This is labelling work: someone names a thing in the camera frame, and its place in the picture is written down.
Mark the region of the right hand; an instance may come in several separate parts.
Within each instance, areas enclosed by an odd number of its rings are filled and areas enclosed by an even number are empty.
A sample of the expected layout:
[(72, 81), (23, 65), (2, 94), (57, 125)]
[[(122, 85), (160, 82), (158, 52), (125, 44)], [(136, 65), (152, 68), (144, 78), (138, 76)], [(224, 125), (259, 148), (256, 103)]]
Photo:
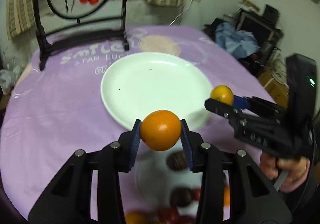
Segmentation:
[(277, 168), (289, 172), (287, 178), (285, 178), (285, 181), (280, 186), (280, 191), (290, 193), (306, 181), (310, 169), (310, 160), (305, 157), (298, 159), (279, 158), (276, 160), (275, 156), (262, 152), (260, 156), (260, 169), (269, 180), (278, 178), (279, 170)]

